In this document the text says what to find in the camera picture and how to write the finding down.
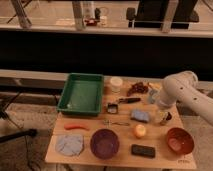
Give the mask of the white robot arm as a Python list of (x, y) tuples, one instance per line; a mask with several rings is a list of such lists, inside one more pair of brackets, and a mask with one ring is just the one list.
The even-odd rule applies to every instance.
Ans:
[(192, 71), (183, 71), (166, 76), (156, 99), (159, 109), (170, 109), (181, 101), (207, 123), (213, 126), (213, 99), (196, 89), (197, 75)]

